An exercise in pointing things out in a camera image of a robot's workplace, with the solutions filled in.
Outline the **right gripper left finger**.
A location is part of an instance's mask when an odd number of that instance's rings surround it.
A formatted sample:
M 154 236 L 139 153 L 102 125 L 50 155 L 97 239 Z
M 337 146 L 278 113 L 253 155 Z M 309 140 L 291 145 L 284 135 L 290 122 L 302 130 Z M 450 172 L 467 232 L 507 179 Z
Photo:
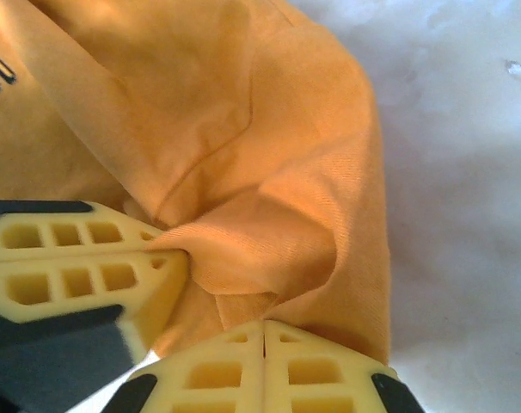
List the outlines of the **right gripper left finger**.
M 109 413 L 262 413 L 261 321 L 168 355 L 134 372 Z

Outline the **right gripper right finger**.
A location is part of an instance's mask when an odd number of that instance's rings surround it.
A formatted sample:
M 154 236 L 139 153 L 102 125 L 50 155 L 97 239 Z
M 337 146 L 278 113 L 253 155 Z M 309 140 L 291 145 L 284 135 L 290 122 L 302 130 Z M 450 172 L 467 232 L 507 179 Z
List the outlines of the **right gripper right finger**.
M 265 413 L 420 413 L 383 363 L 276 321 L 266 321 Z

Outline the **yellow printed t-shirt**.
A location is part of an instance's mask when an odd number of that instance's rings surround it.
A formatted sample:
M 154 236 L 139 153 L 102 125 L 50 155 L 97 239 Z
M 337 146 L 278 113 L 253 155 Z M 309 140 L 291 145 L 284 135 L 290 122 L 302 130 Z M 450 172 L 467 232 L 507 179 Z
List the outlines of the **yellow printed t-shirt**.
M 255 318 L 387 363 L 373 89 L 286 0 L 0 0 L 0 199 L 158 227 L 192 279 L 160 356 Z

